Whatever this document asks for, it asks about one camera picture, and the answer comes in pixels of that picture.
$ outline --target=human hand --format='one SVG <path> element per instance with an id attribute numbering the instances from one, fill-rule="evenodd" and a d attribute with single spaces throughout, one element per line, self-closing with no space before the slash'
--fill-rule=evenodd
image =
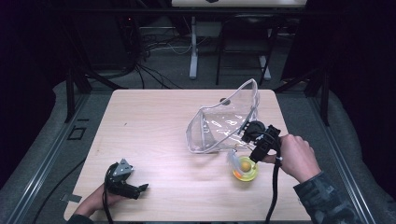
<path id="1" fill-rule="evenodd" d="M 84 217 L 90 217 L 96 210 L 103 209 L 103 192 L 105 186 L 102 184 L 96 189 L 90 196 L 88 196 L 76 209 L 75 214 L 82 215 Z M 122 197 L 120 195 L 112 194 L 107 192 L 107 204 L 108 206 L 117 203 L 119 201 L 128 198 Z"/>
<path id="2" fill-rule="evenodd" d="M 287 134 L 280 138 L 282 170 L 300 183 L 320 173 L 314 149 L 300 136 Z M 268 155 L 262 161 L 275 163 L 276 155 Z"/>

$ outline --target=sleeve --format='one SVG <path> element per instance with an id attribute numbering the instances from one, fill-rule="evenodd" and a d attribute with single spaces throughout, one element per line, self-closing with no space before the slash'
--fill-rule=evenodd
<path id="1" fill-rule="evenodd" d="M 82 215 L 73 215 L 66 224 L 93 224 L 93 221 Z"/>
<path id="2" fill-rule="evenodd" d="M 314 223 L 361 223 L 346 196 L 323 172 L 294 190 Z"/>

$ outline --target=human arm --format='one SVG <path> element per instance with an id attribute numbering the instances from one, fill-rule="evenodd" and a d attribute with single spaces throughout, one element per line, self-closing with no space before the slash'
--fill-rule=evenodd
<path id="1" fill-rule="evenodd" d="M 66 222 L 67 224 L 91 224 L 90 216 L 97 210 L 103 209 L 103 192 L 104 185 L 102 184 L 90 196 L 88 196 L 76 209 L 73 216 Z M 125 197 L 107 192 L 107 203 L 111 206 Z"/>
<path id="2" fill-rule="evenodd" d="M 300 136 L 281 137 L 282 170 L 293 176 L 299 185 L 294 189 L 314 223 L 361 223 L 344 194 L 322 172 L 314 149 Z M 263 161 L 274 163 L 276 155 Z"/>

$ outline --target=finger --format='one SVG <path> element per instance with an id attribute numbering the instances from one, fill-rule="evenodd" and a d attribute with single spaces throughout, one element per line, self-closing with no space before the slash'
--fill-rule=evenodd
<path id="1" fill-rule="evenodd" d="M 264 157 L 264 159 L 262 159 L 262 161 L 266 163 L 275 163 L 275 160 L 276 160 L 276 155 L 267 155 Z"/>

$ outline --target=yellow object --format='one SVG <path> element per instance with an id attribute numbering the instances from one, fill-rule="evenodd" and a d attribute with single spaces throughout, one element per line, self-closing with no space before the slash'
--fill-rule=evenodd
<path id="1" fill-rule="evenodd" d="M 256 178 L 259 171 L 259 167 L 247 156 L 239 157 L 240 169 L 242 174 L 238 171 L 233 170 L 233 175 L 242 181 L 251 181 Z"/>

